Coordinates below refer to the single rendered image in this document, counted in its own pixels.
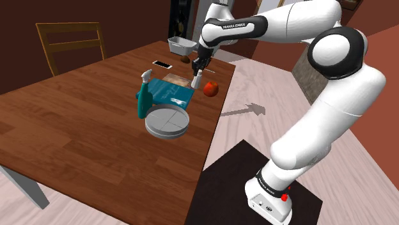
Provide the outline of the white shaker bottle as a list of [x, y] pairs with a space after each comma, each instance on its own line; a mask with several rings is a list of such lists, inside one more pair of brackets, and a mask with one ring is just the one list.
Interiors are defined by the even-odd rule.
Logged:
[[198, 89], [201, 84], [201, 78], [202, 78], [202, 70], [198, 70], [197, 74], [194, 76], [192, 82], [191, 82], [191, 88], [192, 89]]

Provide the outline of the grey rectangular tub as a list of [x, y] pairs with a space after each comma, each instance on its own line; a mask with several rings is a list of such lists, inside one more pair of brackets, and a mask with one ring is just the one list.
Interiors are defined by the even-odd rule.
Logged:
[[197, 43], [179, 36], [168, 38], [170, 52], [179, 56], [188, 56], [196, 47]]

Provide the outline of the red apple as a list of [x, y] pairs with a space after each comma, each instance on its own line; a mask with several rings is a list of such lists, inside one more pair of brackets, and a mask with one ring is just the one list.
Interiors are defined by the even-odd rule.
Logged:
[[203, 93], [207, 97], [214, 97], [218, 94], [218, 92], [219, 92], [219, 86], [214, 81], [210, 81], [210, 82], [206, 83], [203, 88]]

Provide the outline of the brown patterned board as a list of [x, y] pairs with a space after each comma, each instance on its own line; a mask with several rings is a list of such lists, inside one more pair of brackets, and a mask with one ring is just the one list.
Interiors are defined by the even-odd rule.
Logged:
[[185, 88], [191, 88], [192, 81], [190, 79], [186, 79], [175, 74], [167, 74], [165, 77], [162, 78], [162, 80], [179, 86], [183, 86]]

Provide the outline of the white smartphone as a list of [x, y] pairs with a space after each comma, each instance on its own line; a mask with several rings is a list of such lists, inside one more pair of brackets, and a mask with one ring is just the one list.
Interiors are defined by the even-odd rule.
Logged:
[[170, 69], [170, 68], [173, 67], [173, 66], [170, 65], [170, 64], [167, 64], [167, 63], [164, 63], [164, 62], [161, 62], [161, 61], [158, 61], [158, 60], [157, 60], [157, 61], [154, 61], [153, 64], [154, 64], [154, 65], [157, 65], [157, 66], [161, 66], [161, 67], [166, 68], [166, 69]]

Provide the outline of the teal book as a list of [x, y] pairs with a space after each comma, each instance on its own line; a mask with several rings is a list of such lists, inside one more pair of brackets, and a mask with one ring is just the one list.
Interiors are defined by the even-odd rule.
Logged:
[[149, 81], [148, 91], [153, 95], [153, 104], [172, 104], [186, 110], [194, 90], [160, 79]]

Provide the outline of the teal spray bottle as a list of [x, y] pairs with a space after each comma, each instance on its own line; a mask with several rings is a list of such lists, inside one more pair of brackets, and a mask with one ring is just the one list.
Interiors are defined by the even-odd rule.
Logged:
[[153, 95], [148, 91], [150, 76], [152, 69], [147, 70], [142, 74], [142, 85], [138, 96], [137, 102], [137, 115], [139, 118], [143, 119], [146, 117], [147, 111], [153, 105]]

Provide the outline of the grey round divided plate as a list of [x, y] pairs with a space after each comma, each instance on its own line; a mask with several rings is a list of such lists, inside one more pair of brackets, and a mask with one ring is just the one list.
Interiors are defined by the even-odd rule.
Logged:
[[176, 139], [187, 132], [189, 115], [176, 105], [155, 105], [146, 113], [145, 127], [151, 135], [160, 139]]

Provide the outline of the dark robot stand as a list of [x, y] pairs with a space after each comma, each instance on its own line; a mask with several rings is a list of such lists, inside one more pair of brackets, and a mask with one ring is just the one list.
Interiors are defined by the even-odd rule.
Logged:
[[184, 225], [272, 225], [250, 209], [244, 190], [268, 161], [241, 140], [201, 172]]

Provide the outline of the wooden chair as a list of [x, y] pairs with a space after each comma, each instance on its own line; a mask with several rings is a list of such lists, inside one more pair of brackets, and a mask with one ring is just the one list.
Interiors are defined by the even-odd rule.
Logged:
[[[102, 29], [99, 22], [58, 22], [36, 23], [38, 35], [47, 59], [47, 63], [53, 76], [59, 75], [53, 54], [68, 50], [100, 47], [102, 59], [107, 58]], [[71, 33], [81, 31], [96, 31], [97, 39], [79, 40], [73, 42], [49, 43], [47, 35], [50, 33]]]

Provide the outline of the brown wooden table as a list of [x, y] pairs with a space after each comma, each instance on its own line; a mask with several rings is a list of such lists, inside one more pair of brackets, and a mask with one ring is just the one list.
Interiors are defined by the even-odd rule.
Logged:
[[192, 77], [158, 41], [0, 95], [0, 165], [130, 225], [184, 225], [235, 67], [211, 61], [202, 80], [219, 92], [195, 91], [176, 139], [152, 136], [137, 116], [149, 69]]

